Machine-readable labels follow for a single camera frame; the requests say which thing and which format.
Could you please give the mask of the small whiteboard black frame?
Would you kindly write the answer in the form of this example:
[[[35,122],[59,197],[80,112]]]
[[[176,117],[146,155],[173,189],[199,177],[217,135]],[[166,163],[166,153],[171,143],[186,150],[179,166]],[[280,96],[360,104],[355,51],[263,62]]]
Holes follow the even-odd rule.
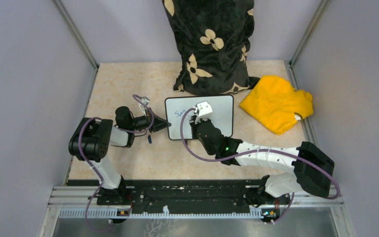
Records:
[[[169,97],[165,99],[165,110],[170,140],[180,140],[180,123],[184,113],[200,102],[208,102],[212,106],[213,113],[210,117],[213,125],[221,130],[224,136],[233,134],[234,98],[231,95],[220,96],[193,96],[193,97]]]

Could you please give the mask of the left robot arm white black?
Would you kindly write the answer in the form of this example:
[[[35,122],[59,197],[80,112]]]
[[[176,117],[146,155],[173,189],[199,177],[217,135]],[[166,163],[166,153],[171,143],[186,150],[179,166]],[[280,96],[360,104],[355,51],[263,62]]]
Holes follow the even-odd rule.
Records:
[[[171,126],[150,109],[143,113],[135,117],[127,106],[121,106],[115,111],[115,120],[83,118],[68,144],[69,153],[88,163],[97,175],[99,195],[108,196],[116,204],[127,201],[128,190],[108,157],[109,146],[130,148],[138,132],[154,133]]]

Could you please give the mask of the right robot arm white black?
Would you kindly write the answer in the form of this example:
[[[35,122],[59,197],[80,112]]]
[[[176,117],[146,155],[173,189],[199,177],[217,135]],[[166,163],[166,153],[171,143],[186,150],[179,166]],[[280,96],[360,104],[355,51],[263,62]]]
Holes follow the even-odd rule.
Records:
[[[213,162],[281,171],[281,174],[265,177],[265,185],[258,190],[263,203],[272,203],[284,194],[300,191],[326,199],[339,196],[330,195],[330,187],[335,184],[334,161],[311,142],[303,141],[291,148],[260,146],[224,136],[210,119],[197,120],[192,116],[189,124],[193,137],[201,142],[208,155],[214,156]]]

